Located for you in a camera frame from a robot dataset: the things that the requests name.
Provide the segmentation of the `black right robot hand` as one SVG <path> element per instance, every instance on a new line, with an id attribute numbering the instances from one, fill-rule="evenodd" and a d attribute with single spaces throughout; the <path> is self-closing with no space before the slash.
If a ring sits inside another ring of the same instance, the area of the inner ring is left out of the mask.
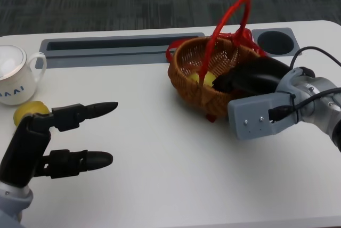
<path id="1" fill-rule="evenodd" d="M 213 81 L 213 89 L 230 93 L 242 91 L 249 95 L 275 92 L 280 80 L 289 72 L 289 66 L 269 57 L 260 57 L 231 68 Z"/>

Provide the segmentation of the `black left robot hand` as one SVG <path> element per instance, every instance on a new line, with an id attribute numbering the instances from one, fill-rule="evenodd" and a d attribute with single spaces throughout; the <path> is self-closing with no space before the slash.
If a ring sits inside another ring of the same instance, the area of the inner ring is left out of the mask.
<path id="1" fill-rule="evenodd" d="M 111 165 L 113 156 L 103 151 L 64 149 L 51 151 L 48 156 L 44 152 L 51 140 L 50 128 L 55 127 L 59 132 L 76 129 L 84 120 L 104 116 L 117 107 L 118 102 L 74 104 L 53 108 L 47 114 L 26 115 L 2 159 L 1 182 L 23 188 L 33 177 L 72 177 Z"/>

